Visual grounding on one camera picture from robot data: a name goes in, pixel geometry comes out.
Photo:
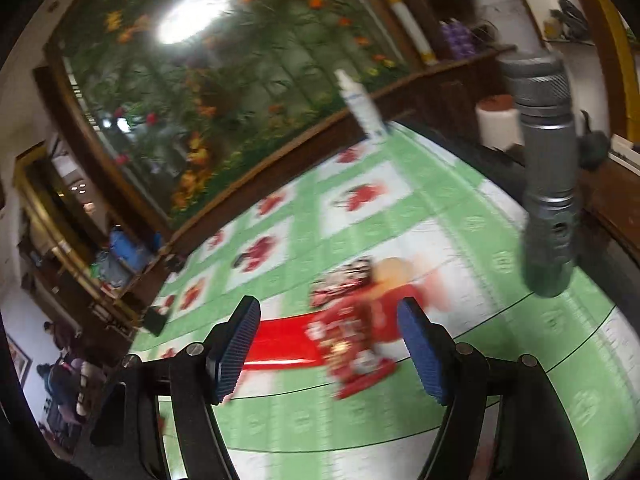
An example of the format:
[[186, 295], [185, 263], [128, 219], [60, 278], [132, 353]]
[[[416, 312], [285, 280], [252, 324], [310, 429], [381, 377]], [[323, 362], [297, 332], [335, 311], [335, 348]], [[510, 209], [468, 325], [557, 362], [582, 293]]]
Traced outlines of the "black cylindrical container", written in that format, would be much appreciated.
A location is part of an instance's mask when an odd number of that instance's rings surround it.
[[142, 318], [142, 330], [157, 337], [160, 336], [168, 321], [168, 311], [160, 307], [149, 307]]

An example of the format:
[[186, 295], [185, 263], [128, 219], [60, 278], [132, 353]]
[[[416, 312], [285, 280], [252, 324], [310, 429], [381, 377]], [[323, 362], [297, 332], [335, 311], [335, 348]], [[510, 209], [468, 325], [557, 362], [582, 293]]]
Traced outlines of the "white spray bottle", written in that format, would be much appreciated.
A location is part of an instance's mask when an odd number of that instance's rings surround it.
[[386, 125], [366, 88], [344, 70], [336, 70], [334, 75], [340, 95], [363, 133], [373, 142], [383, 141], [387, 134]]

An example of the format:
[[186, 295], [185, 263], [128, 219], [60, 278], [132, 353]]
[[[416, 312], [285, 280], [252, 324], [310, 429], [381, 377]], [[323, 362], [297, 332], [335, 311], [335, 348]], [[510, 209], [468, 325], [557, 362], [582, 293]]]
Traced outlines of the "large red snack packet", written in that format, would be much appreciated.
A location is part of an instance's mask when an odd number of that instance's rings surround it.
[[307, 335], [313, 313], [262, 320], [247, 353], [244, 370], [295, 370], [323, 364], [322, 355]]

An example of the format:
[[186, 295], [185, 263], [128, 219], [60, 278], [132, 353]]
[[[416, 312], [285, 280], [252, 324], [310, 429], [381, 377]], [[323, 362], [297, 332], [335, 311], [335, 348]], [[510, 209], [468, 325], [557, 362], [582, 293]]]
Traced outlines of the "person in dark coat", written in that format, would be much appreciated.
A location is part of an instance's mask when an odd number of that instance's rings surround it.
[[37, 373], [62, 419], [82, 426], [106, 383], [105, 370], [73, 327], [46, 321], [43, 330], [51, 336], [60, 355], [53, 364], [39, 364]]

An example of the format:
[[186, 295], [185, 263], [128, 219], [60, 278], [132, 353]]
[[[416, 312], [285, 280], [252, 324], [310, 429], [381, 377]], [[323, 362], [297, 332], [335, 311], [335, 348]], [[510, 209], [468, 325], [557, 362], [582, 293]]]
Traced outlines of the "blue thermos jug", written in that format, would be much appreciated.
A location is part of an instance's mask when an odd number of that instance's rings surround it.
[[119, 228], [114, 228], [110, 232], [110, 248], [112, 253], [134, 272], [142, 271], [151, 260], [151, 254], [146, 247], [130, 240], [129, 236]]

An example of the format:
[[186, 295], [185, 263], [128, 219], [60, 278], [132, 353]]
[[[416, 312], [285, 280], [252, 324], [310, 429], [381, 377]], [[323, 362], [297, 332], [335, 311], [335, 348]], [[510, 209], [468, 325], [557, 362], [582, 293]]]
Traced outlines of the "framed wall painting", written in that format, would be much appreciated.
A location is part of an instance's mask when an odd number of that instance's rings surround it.
[[8, 341], [9, 352], [15, 367], [18, 382], [24, 387], [28, 372], [32, 366], [32, 359], [26, 356], [26, 353], [10, 336], [6, 336], [6, 340]]

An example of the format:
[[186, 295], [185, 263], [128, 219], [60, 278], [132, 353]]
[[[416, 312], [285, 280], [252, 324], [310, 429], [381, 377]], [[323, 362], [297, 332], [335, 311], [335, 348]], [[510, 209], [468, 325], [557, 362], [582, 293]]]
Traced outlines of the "grey flashlight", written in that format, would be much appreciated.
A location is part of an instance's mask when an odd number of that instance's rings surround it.
[[567, 289], [575, 266], [578, 144], [570, 82], [553, 51], [511, 52], [498, 62], [524, 141], [523, 280], [535, 295], [552, 298]]

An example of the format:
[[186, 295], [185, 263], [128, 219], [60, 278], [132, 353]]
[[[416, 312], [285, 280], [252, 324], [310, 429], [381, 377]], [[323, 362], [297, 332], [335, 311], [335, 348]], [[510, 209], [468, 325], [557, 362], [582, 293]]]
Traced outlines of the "red floral snack packet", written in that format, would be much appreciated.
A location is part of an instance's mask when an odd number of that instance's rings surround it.
[[395, 361], [375, 349], [371, 307], [360, 298], [337, 300], [316, 314], [305, 335], [335, 382], [338, 400], [371, 388], [396, 370]]

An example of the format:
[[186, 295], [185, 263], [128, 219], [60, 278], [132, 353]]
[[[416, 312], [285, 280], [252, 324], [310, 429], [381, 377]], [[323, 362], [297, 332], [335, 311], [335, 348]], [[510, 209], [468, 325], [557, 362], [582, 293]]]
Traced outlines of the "red white heart packet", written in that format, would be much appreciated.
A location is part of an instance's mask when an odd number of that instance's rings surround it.
[[326, 272], [311, 283], [309, 300], [311, 309], [319, 309], [335, 299], [368, 286], [372, 281], [372, 260], [361, 257]]

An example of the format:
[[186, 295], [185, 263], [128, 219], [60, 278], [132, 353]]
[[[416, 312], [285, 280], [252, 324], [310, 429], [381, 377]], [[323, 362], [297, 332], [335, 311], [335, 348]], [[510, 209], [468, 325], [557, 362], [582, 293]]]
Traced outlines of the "purple bottles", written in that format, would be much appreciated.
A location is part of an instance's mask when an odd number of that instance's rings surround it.
[[441, 21], [440, 30], [455, 60], [472, 58], [476, 55], [471, 31], [457, 20]]

